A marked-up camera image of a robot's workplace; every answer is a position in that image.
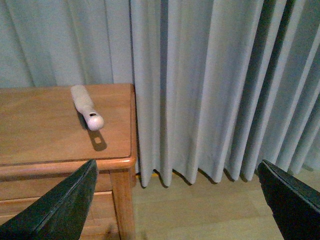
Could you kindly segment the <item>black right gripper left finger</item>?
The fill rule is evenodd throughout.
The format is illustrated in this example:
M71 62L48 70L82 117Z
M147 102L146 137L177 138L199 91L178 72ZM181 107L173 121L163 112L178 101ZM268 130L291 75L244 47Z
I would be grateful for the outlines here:
M94 197L94 159L0 226L2 240L78 240Z

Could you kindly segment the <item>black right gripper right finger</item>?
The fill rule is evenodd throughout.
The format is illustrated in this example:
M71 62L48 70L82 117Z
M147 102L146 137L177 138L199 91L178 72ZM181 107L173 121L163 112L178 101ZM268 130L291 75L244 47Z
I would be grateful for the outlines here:
M258 165L267 205L285 240L320 238L320 193L267 160Z

